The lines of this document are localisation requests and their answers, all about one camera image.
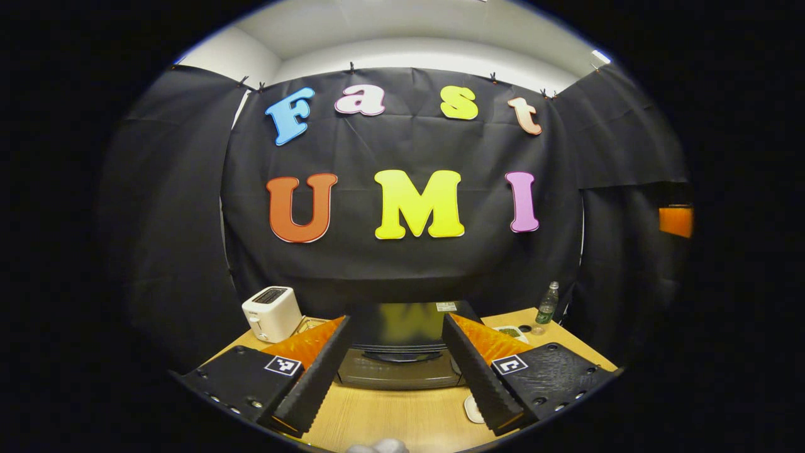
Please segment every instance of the green bottle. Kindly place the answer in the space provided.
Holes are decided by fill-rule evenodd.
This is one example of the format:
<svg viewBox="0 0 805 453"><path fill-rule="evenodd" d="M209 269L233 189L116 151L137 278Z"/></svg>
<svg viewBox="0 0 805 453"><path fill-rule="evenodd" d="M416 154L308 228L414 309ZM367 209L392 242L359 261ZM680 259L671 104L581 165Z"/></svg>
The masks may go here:
<svg viewBox="0 0 805 453"><path fill-rule="evenodd" d="M539 312L537 313L536 319L537 324L548 324L551 322L557 304L559 304L559 282L552 281L543 300L539 303Z"/></svg>

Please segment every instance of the ceiling light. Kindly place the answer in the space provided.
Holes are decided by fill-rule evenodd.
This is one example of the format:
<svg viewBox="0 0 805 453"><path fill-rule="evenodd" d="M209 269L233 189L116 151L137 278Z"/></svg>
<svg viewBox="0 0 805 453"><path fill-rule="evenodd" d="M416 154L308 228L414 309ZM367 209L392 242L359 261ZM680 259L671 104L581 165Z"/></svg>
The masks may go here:
<svg viewBox="0 0 805 453"><path fill-rule="evenodd" d="M603 53L598 52L597 50L592 51L592 54L594 56L597 56L599 60L603 61L606 64L609 64L611 62L609 58L607 58L606 56L604 56Z"/></svg>

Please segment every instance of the white ceiling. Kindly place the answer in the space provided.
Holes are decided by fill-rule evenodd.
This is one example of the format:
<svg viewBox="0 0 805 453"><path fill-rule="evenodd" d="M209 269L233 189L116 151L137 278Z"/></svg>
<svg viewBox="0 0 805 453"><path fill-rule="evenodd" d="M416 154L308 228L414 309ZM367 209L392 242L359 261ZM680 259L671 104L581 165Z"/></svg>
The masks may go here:
<svg viewBox="0 0 805 453"><path fill-rule="evenodd" d="M368 39L425 37L508 49L578 77L601 64L593 46L511 0L284 0L234 25L282 60Z"/></svg>

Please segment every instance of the table surface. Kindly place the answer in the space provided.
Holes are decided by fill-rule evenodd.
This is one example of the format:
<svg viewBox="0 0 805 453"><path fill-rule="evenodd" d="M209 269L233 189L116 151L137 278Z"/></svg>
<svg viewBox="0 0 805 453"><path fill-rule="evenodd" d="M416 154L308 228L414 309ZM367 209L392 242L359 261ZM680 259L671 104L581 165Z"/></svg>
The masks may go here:
<svg viewBox="0 0 805 453"><path fill-rule="evenodd" d="M531 346L556 342L607 371L617 369L556 322L542 326L544 332L535 335L536 315L537 309L529 308L481 320L489 327L527 324L532 331L524 335ZM268 344L248 330L210 360L237 345L262 350ZM301 442L343 453L355 444L372 445L381 438L397 438L406 444L410 453L453 453L517 432L495 436L486 424L469 421L464 400L470 394L466 385L397 391L354 389L333 382L313 426L302 436Z"/></svg>

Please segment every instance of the orange soft pad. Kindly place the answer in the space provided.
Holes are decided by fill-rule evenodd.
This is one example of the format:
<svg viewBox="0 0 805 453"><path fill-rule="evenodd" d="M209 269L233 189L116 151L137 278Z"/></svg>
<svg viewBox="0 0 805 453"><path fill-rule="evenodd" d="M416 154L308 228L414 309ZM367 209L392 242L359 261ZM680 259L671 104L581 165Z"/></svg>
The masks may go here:
<svg viewBox="0 0 805 453"><path fill-rule="evenodd" d="M509 355L519 354L532 349L531 346L522 341L512 338L509 335L498 332L497 330L479 324L467 318L449 314L456 321L458 327L467 335L469 341L476 350L481 353L487 365L492 365L492 360L508 357Z"/></svg>
<svg viewBox="0 0 805 453"><path fill-rule="evenodd" d="M659 208L659 230L690 238L693 233L693 209Z"/></svg>
<svg viewBox="0 0 805 453"><path fill-rule="evenodd" d="M313 365L313 360L321 352L321 348L327 344L332 334L335 333L338 325L344 317L327 321L320 326L313 327L302 333L292 335L288 339L284 339L279 343L272 344L271 346L263 349L262 351L267 354L279 355L286 359L294 359L302 362L305 372Z"/></svg>

